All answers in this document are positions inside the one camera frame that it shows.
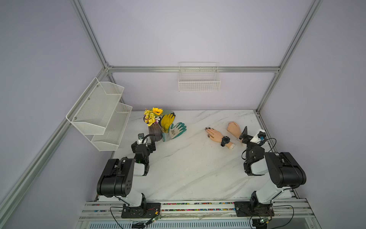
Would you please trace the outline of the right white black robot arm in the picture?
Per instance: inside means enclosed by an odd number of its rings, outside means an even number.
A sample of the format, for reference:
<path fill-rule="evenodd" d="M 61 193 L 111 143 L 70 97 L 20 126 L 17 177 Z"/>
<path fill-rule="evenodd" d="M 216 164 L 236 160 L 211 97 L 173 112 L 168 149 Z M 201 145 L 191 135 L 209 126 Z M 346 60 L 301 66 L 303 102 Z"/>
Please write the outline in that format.
<path fill-rule="evenodd" d="M 248 176 L 269 175 L 269 180 L 254 191 L 249 200 L 251 207 L 269 206 L 284 191 L 296 189 L 307 181 L 306 174 L 289 152 L 266 152 L 262 145 L 268 140 L 266 132 L 259 130 L 255 136 L 248 134 L 247 127 L 239 136 L 246 145 L 244 171 Z"/>

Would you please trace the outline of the black digital wrist watch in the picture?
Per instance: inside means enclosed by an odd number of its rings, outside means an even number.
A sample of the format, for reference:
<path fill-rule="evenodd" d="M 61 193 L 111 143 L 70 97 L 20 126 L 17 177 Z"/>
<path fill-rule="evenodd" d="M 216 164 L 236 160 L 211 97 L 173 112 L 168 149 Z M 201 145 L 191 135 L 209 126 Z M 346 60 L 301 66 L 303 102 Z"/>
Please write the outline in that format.
<path fill-rule="evenodd" d="M 225 147 L 227 144 L 230 143 L 230 138 L 228 136 L 224 136 L 221 141 L 221 146 Z"/>

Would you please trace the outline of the fist mannequin hand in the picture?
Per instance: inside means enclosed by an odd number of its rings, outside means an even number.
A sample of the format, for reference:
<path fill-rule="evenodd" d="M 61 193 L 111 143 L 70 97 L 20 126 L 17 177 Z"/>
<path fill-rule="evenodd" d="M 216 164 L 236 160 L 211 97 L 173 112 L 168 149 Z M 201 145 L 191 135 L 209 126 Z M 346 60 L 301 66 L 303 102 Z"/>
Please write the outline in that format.
<path fill-rule="evenodd" d="M 242 134 L 240 126 L 236 122 L 230 122 L 227 126 L 227 131 L 233 135 L 238 141 L 240 140 L 240 135 Z"/>

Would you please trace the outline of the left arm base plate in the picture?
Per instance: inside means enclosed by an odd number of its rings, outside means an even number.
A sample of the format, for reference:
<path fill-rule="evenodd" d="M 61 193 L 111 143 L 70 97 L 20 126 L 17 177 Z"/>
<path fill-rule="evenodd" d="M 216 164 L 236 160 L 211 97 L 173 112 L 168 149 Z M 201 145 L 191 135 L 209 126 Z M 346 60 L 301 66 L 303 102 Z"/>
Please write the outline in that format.
<path fill-rule="evenodd" d="M 142 203 L 139 207 L 123 206 L 121 213 L 122 219 L 150 219 L 157 216 L 161 211 L 161 203 L 151 202 Z"/>

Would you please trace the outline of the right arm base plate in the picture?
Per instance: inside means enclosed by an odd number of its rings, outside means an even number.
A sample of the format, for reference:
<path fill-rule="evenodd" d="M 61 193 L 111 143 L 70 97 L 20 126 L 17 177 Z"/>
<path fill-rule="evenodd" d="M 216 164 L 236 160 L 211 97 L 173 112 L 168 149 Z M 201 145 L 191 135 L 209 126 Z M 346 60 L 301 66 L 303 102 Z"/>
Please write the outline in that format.
<path fill-rule="evenodd" d="M 236 201 L 234 209 L 237 217 L 273 217 L 275 215 L 271 204 Z"/>

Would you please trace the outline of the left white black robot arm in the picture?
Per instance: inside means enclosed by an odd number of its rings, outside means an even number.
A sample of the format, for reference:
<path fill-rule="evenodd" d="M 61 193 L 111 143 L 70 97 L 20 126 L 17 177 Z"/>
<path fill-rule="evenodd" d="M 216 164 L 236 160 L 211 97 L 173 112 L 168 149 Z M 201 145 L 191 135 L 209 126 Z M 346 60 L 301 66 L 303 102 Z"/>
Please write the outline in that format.
<path fill-rule="evenodd" d="M 132 190 L 134 177 L 144 177 L 149 172 L 149 156 L 156 150 L 155 143 L 132 144 L 134 158 L 109 159 L 97 183 L 97 194 L 118 198 L 128 207 L 141 207 L 146 198 Z"/>

